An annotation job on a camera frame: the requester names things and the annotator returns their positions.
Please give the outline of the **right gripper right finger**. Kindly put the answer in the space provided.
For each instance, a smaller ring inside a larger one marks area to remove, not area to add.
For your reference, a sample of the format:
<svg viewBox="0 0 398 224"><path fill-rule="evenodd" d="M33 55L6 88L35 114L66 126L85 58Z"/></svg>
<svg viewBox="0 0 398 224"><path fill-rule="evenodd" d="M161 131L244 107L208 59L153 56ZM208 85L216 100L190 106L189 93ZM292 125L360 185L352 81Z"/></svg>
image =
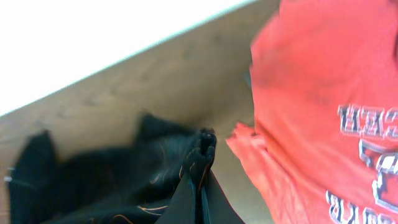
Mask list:
<svg viewBox="0 0 398 224"><path fill-rule="evenodd" d="M244 224L229 203L212 171L204 179L200 196L200 211L204 224Z"/></svg>

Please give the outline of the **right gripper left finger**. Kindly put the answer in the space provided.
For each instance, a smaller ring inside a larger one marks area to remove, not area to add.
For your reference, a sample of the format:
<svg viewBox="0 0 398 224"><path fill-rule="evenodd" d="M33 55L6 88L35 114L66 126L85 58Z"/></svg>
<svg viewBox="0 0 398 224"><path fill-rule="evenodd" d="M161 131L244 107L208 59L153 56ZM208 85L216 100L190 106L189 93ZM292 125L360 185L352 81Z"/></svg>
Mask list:
<svg viewBox="0 0 398 224"><path fill-rule="evenodd" d="M190 176L184 174L173 194L169 206L155 224L194 224L196 188Z"/></svg>

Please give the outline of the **black orange-patterned jersey shirt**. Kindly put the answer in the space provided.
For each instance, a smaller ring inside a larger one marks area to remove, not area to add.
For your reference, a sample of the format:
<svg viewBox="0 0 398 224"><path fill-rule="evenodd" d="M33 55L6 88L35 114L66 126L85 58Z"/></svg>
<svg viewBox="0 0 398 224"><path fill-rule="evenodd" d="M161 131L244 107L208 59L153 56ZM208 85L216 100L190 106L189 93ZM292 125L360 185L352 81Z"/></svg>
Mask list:
<svg viewBox="0 0 398 224"><path fill-rule="evenodd" d="M31 136L9 169L11 223L154 223L184 176L195 193L215 132L145 114L132 143L61 161L49 131Z"/></svg>

